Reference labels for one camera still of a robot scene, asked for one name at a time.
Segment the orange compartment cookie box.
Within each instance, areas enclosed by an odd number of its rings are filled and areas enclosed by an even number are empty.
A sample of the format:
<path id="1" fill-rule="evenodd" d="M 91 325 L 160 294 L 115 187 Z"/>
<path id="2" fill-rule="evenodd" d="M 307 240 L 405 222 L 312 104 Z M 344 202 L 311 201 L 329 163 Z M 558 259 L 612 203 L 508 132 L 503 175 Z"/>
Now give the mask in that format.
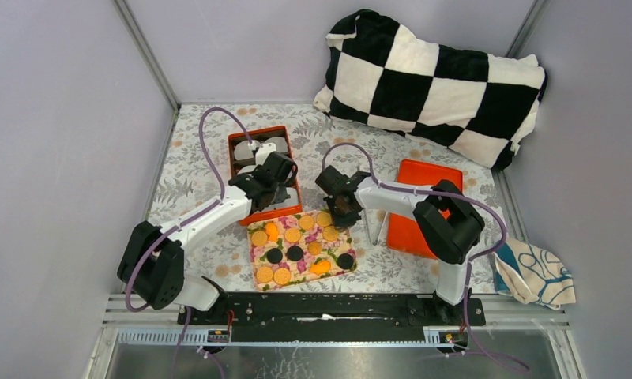
<path id="1" fill-rule="evenodd" d="M 228 135 L 229 184 L 251 199 L 250 214 L 239 221 L 249 226 L 303 210 L 298 167 L 286 126 L 271 126 Z"/>

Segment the round swirl butter cookie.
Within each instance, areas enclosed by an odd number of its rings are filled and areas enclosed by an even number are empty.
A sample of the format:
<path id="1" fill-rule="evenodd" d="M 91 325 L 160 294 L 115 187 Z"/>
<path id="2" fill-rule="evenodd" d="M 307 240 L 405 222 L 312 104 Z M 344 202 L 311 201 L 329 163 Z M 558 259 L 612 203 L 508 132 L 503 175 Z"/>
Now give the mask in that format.
<path id="1" fill-rule="evenodd" d="M 307 246 L 307 251 L 309 254 L 317 256 L 322 251 L 322 244 L 319 241 L 310 242 Z"/>

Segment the floral cookie tray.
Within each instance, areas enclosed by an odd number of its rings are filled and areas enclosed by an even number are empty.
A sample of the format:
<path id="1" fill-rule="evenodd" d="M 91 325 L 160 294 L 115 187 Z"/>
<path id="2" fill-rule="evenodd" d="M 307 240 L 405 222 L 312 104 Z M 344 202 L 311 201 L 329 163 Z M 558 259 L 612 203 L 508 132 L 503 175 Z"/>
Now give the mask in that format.
<path id="1" fill-rule="evenodd" d="M 258 291 L 342 276 L 358 267 L 353 238 L 335 228 L 325 209 L 251 223 L 247 237 Z"/>

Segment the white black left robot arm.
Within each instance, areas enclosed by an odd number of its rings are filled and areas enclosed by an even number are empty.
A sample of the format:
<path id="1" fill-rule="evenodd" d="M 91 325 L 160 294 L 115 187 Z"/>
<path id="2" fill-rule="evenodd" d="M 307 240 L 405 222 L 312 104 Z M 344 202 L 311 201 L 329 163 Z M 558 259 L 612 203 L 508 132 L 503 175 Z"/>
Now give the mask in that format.
<path id="1" fill-rule="evenodd" d="M 190 307 L 209 325 L 222 321 L 224 290 L 186 270 L 186 255 L 219 231 L 285 198 L 295 183 L 297 166 L 271 152 L 250 173 L 231 178 L 222 194 L 161 225 L 143 221 L 134 227 L 117 269 L 128 294 L 161 310 L 170 304 Z"/>

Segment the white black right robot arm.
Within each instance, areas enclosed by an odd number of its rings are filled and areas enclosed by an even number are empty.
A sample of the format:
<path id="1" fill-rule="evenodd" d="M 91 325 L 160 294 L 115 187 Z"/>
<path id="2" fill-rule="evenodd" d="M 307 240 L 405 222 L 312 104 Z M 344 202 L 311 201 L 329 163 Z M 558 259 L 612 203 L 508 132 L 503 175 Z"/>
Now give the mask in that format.
<path id="1" fill-rule="evenodd" d="M 465 315 L 466 261 L 480 241 L 484 220 L 452 182 L 410 186 L 382 182 L 364 171 L 347 176 L 328 166 L 315 183 L 325 193 L 324 201 L 337 229 L 352 227 L 367 209 L 414 220 L 440 268 L 435 317 L 444 325 L 454 325 Z"/>

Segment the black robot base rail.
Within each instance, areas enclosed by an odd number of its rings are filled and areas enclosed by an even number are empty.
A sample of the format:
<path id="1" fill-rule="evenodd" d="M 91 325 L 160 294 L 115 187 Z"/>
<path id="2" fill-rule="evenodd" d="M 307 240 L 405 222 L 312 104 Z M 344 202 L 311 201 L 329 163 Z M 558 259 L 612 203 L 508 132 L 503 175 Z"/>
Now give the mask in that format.
<path id="1" fill-rule="evenodd" d="M 427 328 L 483 327 L 482 302 L 451 306 L 431 294 L 228 292 L 208 311 L 177 322 L 220 326 L 234 343 L 404 343 Z"/>

